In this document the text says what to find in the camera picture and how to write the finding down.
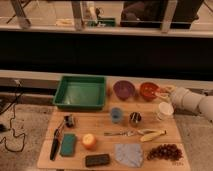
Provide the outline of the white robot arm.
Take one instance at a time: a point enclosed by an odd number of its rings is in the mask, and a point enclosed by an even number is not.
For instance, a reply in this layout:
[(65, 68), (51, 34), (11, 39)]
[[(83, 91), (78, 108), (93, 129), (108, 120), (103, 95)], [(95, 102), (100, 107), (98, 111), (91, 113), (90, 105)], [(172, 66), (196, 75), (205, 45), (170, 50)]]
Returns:
[(177, 109), (198, 114), (213, 122), (213, 96), (195, 93), (184, 87), (163, 87), (157, 90), (155, 95), (171, 102)]

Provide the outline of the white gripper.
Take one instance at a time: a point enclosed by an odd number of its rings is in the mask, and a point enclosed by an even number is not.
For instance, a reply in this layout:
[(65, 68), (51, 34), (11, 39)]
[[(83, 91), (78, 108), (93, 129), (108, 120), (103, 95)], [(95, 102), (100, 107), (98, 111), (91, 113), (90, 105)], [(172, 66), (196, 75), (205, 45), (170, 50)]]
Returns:
[(168, 94), (159, 94), (157, 93), (156, 96), (166, 102), (170, 102), (175, 106), (175, 107), (180, 107), (182, 98), (183, 96), (188, 92), (186, 88), (183, 87), (178, 87), (176, 88), (175, 86), (168, 85), (168, 86), (161, 86), (159, 88), (164, 88), (166, 90), (166, 93), (172, 93), (170, 94), (170, 97)]

